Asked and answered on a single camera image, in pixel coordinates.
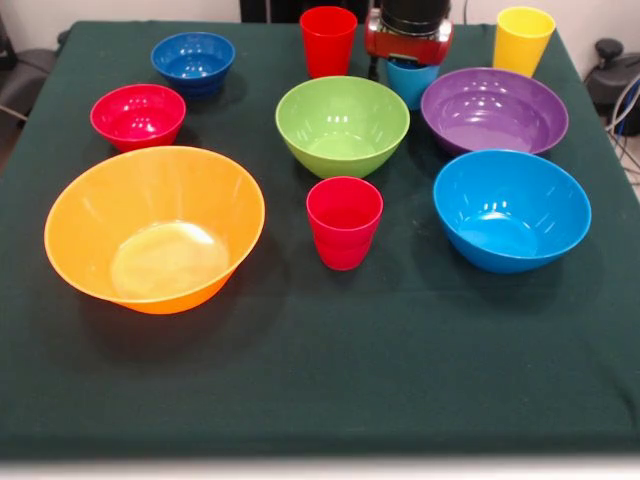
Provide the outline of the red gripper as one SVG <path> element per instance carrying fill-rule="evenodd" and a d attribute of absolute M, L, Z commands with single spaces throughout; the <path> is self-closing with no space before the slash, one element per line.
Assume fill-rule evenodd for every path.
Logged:
<path fill-rule="evenodd" d="M 371 8 L 365 22 L 368 78 L 377 78 L 377 58 L 396 68 L 440 65 L 453 40 L 450 8 Z"/>

